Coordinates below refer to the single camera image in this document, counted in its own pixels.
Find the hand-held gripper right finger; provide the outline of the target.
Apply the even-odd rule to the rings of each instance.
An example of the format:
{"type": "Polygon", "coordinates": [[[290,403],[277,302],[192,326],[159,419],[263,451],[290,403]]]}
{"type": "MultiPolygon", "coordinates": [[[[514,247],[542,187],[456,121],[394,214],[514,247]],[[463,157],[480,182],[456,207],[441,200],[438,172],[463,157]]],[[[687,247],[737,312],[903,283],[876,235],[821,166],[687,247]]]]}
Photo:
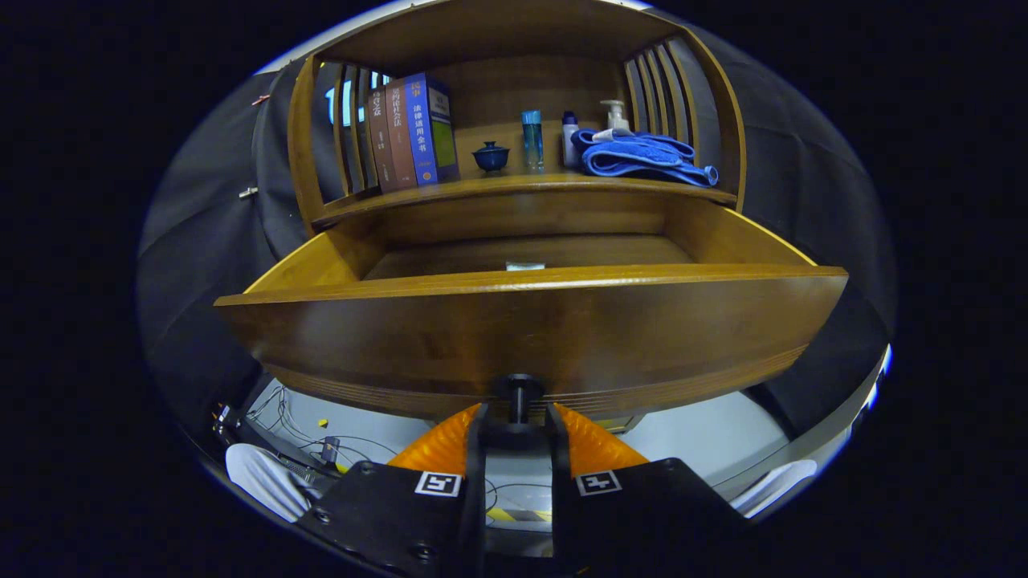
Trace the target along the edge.
{"type": "Polygon", "coordinates": [[[573,577],[690,577],[749,520],[680,458],[651,461],[548,406],[553,557],[573,577]]]}

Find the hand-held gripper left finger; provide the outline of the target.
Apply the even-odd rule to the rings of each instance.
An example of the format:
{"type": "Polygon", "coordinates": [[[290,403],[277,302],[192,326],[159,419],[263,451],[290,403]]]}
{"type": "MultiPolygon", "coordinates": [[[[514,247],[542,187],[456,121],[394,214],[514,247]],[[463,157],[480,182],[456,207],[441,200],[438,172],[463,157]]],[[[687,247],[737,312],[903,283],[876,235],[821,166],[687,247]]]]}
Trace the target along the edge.
{"type": "Polygon", "coordinates": [[[297,526],[379,577],[480,577],[487,414],[476,404],[456,416],[463,474],[359,462],[297,526]]]}

